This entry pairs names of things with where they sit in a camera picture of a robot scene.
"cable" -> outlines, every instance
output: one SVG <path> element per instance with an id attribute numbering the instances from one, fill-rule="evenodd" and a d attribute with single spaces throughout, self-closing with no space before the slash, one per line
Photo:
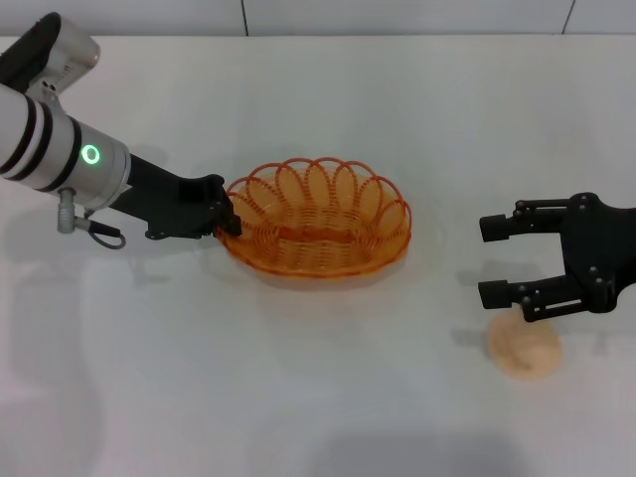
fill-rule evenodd
<path id="1" fill-rule="evenodd" d="M 91 211 L 91 210 L 84 211 L 83 217 L 85 219 L 88 219 L 94 213 L 95 213 L 95 211 Z M 124 248 L 126 246 L 126 237 L 123 234 L 119 234 L 119 239 L 121 240 L 120 243 L 108 243 L 104 239 L 99 238 L 97 236 L 97 234 L 94 234 L 92 232 L 88 232 L 88 234 L 90 235 L 91 239 L 95 240 L 101 246 L 104 246 L 104 247 L 108 248 L 109 250 L 121 250 L 122 248 Z"/>

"white table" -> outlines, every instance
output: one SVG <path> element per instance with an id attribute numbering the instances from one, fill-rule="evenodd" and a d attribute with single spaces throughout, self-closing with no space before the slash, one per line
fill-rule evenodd
<path id="1" fill-rule="evenodd" d="M 70 114 L 187 176 L 367 162 L 413 239 L 384 280 L 290 289 L 115 211 L 123 252 L 62 237 L 53 198 L 1 183 L 2 477 L 633 473 L 633 290 L 556 319 L 562 368 L 522 384 L 483 353 L 474 285 L 562 273 L 557 237 L 484 244 L 482 216 L 636 206 L 636 38 L 98 41 Z"/>

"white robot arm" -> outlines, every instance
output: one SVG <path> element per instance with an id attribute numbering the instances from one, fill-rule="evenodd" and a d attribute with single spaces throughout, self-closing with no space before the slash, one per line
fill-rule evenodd
<path id="1" fill-rule="evenodd" d="M 87 219 L 111 207 L 147 222 L 150 239 L 199 239 L 218 228 L 240 235 L 222 177 L 177 177 L 64 112 L 58 95 L 98 58 L 97 43 L 56 13 L 0 56 L 0 176 L 60 197 L 65 234 L 81 229 L 125 243 L 119 230 Z"/>

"white wall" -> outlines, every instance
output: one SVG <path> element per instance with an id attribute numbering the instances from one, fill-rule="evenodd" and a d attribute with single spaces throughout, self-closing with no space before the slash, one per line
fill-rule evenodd
<path id="1" fill-rule="evenodd" d="M 251 35 L 560 33 L 571 0 L 244 0 Z"/>
<path id="2" fill-rule="evenodd" d="M 576 0 L 567 33 L 636 33 L 636 1 Z"/>
<path id="3" fill-rule="evenodd" d="M 0 35 L 52 11 L 93 35 L 244 35 L 240 0 L 0 0 Z"/>
<path id="4" fill-rule="evenodd" d="M 573 0 L 244 0 L 249 33 L 560 33 Z M 94 35 L 244 35 L 240 0 L 0 0 L 0 36 L 58 11 Z M 566 33 L 636 33 L 635 0 L 576 0 Z"/>

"wicker basket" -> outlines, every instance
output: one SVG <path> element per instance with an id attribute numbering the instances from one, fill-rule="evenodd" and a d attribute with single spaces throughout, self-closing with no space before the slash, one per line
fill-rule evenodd
<path id="1" fill-rule="evenodd" d="M 218 231 L 238 260 L 275 275 L 341 278 L 375 273 L 410 241 L 410 207 L 388 179 L 335 158 L 266 164 L 232 183 L 241 237 Z"/>

